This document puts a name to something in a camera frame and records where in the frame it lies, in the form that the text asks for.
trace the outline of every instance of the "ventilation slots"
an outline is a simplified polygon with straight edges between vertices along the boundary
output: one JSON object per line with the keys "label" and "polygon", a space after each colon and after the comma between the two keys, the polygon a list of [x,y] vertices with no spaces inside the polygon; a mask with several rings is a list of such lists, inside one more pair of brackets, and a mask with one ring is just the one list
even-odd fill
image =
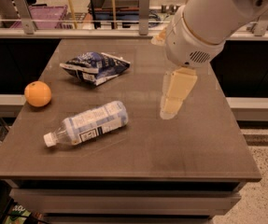
{"label": "ventilation slots", "polygon": [[205,63],[210,59],[210,56],[208,53],[195,51],[190,54],[190,59],[195,63]]}

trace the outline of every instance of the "yellow stick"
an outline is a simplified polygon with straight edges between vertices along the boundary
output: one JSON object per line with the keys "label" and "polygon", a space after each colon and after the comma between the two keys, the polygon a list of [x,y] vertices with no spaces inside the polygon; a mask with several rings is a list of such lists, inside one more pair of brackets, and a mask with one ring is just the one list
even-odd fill
{"label": "yellow stick", "polygon": [[72,0],[68,0],[68,4],[69,4],[69,7],[70,7],[72,19],[73,19],[74,24],[75,24],[75,28],[77,29],[78,28],[78,24],[77,24],[75,10],[74,10],[74,6],[72,4]]}
{"label": "yellow stick", "polygon": [[112,0],[112,7],[113,7],[113,20],[114,20],[114,29],[117,29],[117,22],[116,22],[116,0]]}

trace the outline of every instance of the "purple crate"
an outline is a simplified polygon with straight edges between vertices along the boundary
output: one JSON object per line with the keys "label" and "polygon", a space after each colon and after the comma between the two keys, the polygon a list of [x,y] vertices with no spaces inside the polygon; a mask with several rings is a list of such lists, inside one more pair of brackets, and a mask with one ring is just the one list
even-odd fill
{"label": "purple crate", "polygon": [[[67,13],[68,6],[62,7],[29,7],[32,19],[38,29],[62,28],[61,22]],[[11,28],[22,28],[21,21],[15,21]]]}

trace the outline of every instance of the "gray tabletop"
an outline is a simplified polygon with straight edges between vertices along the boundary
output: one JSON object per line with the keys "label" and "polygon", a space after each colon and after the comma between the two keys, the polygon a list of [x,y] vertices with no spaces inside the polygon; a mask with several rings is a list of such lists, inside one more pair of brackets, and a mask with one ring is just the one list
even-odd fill
{"label": "gray tabletop", "polygon": [[[88,51],[121,56],[131,67],[94,88],[63,63]],[[0,178],[258,181],[260,172],[209,64],[178,116],[160,118],[162,76],[174,66],[162,47],[135,39],[64,39],[40,80],[52,90],[42,108],[25,104],[0,148]],[[76,147],[46,147],[45,133],[76,113],[122,101],[126,127]]]}

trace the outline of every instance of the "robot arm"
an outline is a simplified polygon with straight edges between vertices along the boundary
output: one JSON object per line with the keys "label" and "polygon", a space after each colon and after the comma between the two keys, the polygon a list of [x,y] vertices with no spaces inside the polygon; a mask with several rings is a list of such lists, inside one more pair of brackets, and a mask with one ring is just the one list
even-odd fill
{"label": "robot arm", "polygon": [[209,63],[223,50],[227,37],[267,10],[268,0],[189,0],[177,11],[166,28],[165,47],[168,59],[185,68],[164,79],[163,119],[176,115],[196,82],[187,68]]}

